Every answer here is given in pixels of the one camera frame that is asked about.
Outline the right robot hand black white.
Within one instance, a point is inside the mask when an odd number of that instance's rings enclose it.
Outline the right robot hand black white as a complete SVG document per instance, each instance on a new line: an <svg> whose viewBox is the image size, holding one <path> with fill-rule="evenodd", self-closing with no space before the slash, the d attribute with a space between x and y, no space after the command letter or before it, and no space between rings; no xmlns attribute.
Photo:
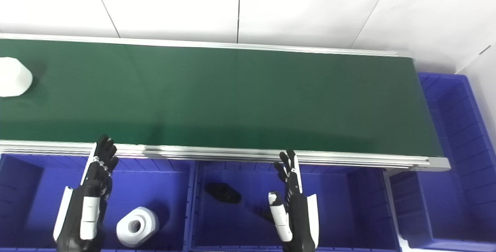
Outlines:
<svg viewBox="0 0 496 252"><path fill-rule="evenodd" d="M278 178L284 183L282 197L268 192L268 204L284 252L315 252L319 244L317 195L305 196L299 159L292 149L279 153L274 163Z"/></svg>

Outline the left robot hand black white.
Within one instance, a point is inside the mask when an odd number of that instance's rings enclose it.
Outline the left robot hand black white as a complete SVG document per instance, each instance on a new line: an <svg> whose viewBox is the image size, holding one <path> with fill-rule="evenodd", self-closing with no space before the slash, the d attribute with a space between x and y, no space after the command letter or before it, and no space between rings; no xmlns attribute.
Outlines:
<svg viewBox="0 0 496 252"><path fill-rule="evenodd" d="M57 252L100 252L105 241L103 221L119 159L114 140L103 134L88 156L80 184L66 187L55 221Z"/></svg>

